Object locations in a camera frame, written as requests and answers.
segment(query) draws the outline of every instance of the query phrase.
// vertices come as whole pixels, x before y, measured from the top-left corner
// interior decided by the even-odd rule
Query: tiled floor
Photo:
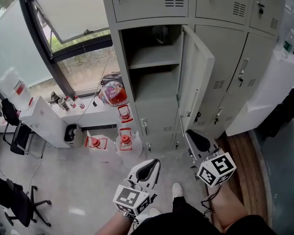
[[[91,131],[92,135],[104,134],[115,140],[116,129]],[[39,152],[42,141],[33,142],[33,149]],[[196,181],[194,172],[189,169],[192,161],[185,150],[151,153],[148,159],[158,158],[161,171],[155,186],[158,195],[154,203],[142,214],[147,215],[151,207],[162,213],[172,209],[172,184],[180,182],[187,201],[203,211],[201,181]],[[23,185],[27,191],[36,185],[35,201],[51,200],[52,206],[39,207],[43,217],[52,224],[49,228],[40,219],[24,228],[14,221],[14,229],[21,235],[93,235],[116,212],[112,202],[118,184],[121,184],[129,170],[123,165],[111,168],[109,164],[99,164],[86,147],[79,149],[56,149],[47,146],[43,159],[13,154],[0,136],[0,169],[13,182]],[[0,220],[7,231],[11,230],[0,207]]]

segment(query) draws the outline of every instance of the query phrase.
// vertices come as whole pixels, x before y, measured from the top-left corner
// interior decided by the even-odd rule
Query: white sneaker
[[[149,217],[155,217],[160,214],[161,214],[161,212],[157,208],[151,208],[149,211]]]
[[[179,183],[174,183],[172,186],[173,199],[176,197],[183,197],[183,189]]]

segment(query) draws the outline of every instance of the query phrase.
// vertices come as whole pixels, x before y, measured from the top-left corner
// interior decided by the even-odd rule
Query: locker shelf
[[[177,81],[172,71],[131,75],[131,82],[136,102],[176,97]]]
[[[138,69],[152,66],[178,64],[179,48],[178,45],[151,46],[144,47],[132,53],[128,57],[128,68]]]

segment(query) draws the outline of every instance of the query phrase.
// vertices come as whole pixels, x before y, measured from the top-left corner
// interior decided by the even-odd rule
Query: plastic container
[[[132,134],[130,128],[120,129],[116,140],[117,153],[122,158],[125,167],[131,169],[146,160],[141,139]]]
[[[82,100],[78,97],[78,96],[75,96],[75,103],[81,108],[81,109],[84,109],[85,108],[85,105],[83,104]]]
[[[131,128],[132,133],[135,134],[137,131],[132,113],[127,104],[118,107],[118,119],[117,127],[118,131],[122,128]]]
[[[71,107],[74,109],[76,107],[76,104],[74,103],[74,101],[69,97],[67,96],[67,103],[69,105],[71,105]]]
[[[111,106],[120,106],[127,103],[127,95],[123,84],[117,81],[111,81],[105,84],[98,97],[101,101]]]
[[[119,166],[122,163],[121,157],[116,153],[116,145],[105,135],[91,136],[87,131],[85,146],[89,147],[99,163],[109,163],[112,166]]]
[[[284,58],[287,58],[289,56],[293,46],[294,46],[294,30],[291,29],[285,39],[285,42],[282,48],[282,56]]]
[[[14,67],[10,67],[0,78],[0,88],[17,110],[21,111],[29,107],[32,96]]]

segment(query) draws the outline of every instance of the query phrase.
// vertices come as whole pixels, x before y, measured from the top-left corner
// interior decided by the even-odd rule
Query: cable
[[[204,203],[205,203],[205,202],[208,202],[208,201],[211,201],[213,198],[215,198],[215,197],[217,196],[217,194],[219,193],[220,188],[221,188],[221,185],[218,187],[218,189],[217,189],[214,193],[210,194],[208,197],[206,197],[205,199],[203,199],[203,200],[200,202],[201,205],[204,206],[204,207],[207,209],[207,210],[204,212],[204,215],[205,215],[206,218],[208,218],[208,217],[206,216],[206,214],[214,213],[214,212],[215,212],[215,209],[206,206]]]
[[[76,123],[77,123],[77,122],[78,122],[78,121],[84,116],[84,114],[85,114],[85,112],[87,111],[87,109],[89,108],[89,106],[92,104],[92,102],[95,101],[95,97],[96,97],[96,95],[97,95],[98,88],[99,88],[99,86],[100,86],[100,82],[101,82],[101,80],[102,80],[102,77],[103,77],[104,71],[106,70],[107,65],[108,65],[108,62],[109,62],[109,59],[110,59],[110,55],[111,55],[111,52],[112,52],[112,48],[113,48],[113,45],[112,45],[111,48],[110,48],[109,55],[108,55],[108,60],[107,60],[105,66],[104,66],[104,69],[103,69],[103,71],[102,71],[101,78],[100,78],[100,80],[99,80],[99,82],[98,82],[98,85],[97,85],[97,88],[96,88],[96,91],[95,91],[94,97],[92,98],[92,100],[90,100],[90,103],[89,103],[89,105],[87,106],[86,110],[83,112],[83,114],[82,114],[82,115],[79,117],[79,119],[76,120],[73,124],[76,124]]]

